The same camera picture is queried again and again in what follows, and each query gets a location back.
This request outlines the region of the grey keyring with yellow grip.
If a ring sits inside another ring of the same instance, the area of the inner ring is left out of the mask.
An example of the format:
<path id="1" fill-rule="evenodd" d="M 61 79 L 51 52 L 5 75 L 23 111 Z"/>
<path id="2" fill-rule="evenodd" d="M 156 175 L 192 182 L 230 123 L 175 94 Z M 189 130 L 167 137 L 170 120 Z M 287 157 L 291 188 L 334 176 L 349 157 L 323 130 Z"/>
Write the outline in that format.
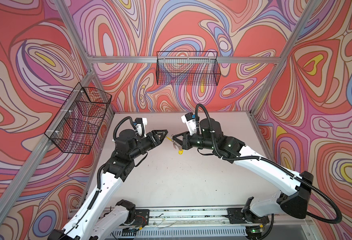
<path id="1" fill-rule="evenodd" d="M 170 140 L 172 143 L 175 143 L 175 141 L 174 141 L 172 138 L 170 138 L 170 137 L 168 137 L 168 136 L 166 136 L 166 138 L 167 138 L 168 140 Z"/>

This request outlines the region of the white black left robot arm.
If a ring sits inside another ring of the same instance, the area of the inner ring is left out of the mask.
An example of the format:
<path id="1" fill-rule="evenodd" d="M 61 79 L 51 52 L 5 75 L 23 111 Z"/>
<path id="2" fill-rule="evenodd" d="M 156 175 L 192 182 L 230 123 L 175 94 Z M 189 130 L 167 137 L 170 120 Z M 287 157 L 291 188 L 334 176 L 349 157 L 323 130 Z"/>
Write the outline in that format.
<path id="1" fill-rule="evenodd" d="M 153 130 L 141 137 L 132 129 L 123 130 L 115 138 L 115 149 L 97 172 L 96 187 L 75 216 L 61 229 L 53 230 L 50 240 L 105 240 L 113 230 L 135 220 L 135 204 L 119 201 L 113 210 L 101 214 L 118 188 L 137 166 L 135 159 L 162 144 L 167 130 Z"/>

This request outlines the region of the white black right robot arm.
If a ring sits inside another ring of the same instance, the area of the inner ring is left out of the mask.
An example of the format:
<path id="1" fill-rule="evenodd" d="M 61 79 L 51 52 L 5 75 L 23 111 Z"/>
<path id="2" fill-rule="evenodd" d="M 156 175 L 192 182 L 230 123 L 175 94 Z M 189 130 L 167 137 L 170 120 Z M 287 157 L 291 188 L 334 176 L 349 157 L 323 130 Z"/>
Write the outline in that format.
<path id="1" fill-rule="evenodd" d="M 174 135 L 172 139 L 181 145 L 182 149 L 197 148 L 213 151 L 215 149 L 213 140 L 216 140 L 220 159 L 227 158 L 229 163 L 250 170 L 279 189 L 278 192 L 265 195 L 261 199 L 248 198 L 242 210 L 244 215 L 261 218 L 266 215 L 285 213 L 296 219 L 306 218 L 311 189 L 294 177 L 299 177 L 310 184 L 313 181 L 311 174 L 299 174 L 286 168 L 279 169 L 274 164 L 263 161 L 263 156 L 244 142 L 225 136 L 220 123 L 214 119 L 203 119 L 197 123 L 192 113 L 182 116 L 181 119 L 187 125 L 188 131 Z"/>

